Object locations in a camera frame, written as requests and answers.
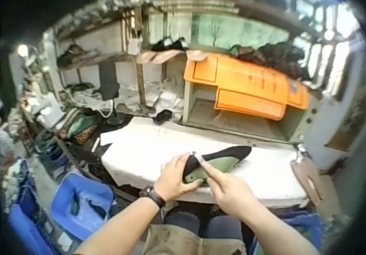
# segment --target cable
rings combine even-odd
[[[104,115],[104,113],[101,111],[101,109],[103,109],[104,106],[105,106],[105,103],[104,102],[100,102],[97,99],[94,99],[92,97],[88,97],[88,96],[84,95],[81,92],[79,92],[78,96],[81,97],[81,99],[83,101],[85,101],[86,103],[77,102],[77,101],[75,101],[74,97],[72,96],[72,94],[68,90],[65,89],[65,92],[68,93],[68,95],[70,96],[70,99],[72,100],[72,102],[74,104],[76,104],[77,106],[80,106],[80,107],[88,107],[88,108],[91,108],[93,110],[96,110],[104,118],[109,118],[112,115],[112,112],[113,112],[113,100],[112,99],[109,100],[109,104],[110,104],[109,113],[107,115]],[[97,102],[97,103],[95,105],[91,105],[91,100],[93,100],[94,102]]]

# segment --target white table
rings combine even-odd
[[[114,133],[117,139],[102,157],[102,163],[117,185],[144,188],[161,173],[161,166],[188,151],[201,154],[234,145],[246,145],[244,138],[166,122],[161,126],[151,118],[134,117],[128,126]],[[290,167],[294,150],[252,149],[250,155],[231,171],[245,180],[254,195],[272,208],[306,202],[304,189]],[[181,197],[183,201],[215,203],[209,188],[199,188]]]

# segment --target pants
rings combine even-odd
[[[200,229],[200,219],[189,212],[179,211],[172,213],[167,216],[164,223],[189,230],[201,238],[236,239],[243,241],[240,220],[227,215],[220,215],[211,218],[203,230]]]

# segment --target watch strap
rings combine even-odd
[[[165,206],[164,199],[161,198],[160,195],[156,193],[154,189],[149,191],[146,197],[149,197],[151,200],[153,200],[159,206],[160,209],[162,209]]]

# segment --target orange box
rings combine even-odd
[[[308,90],[277,70],[220,55],[201,62],[188,60],[186,81],[217,86],[215,109],[279,121],[287,105],[308,107]]]

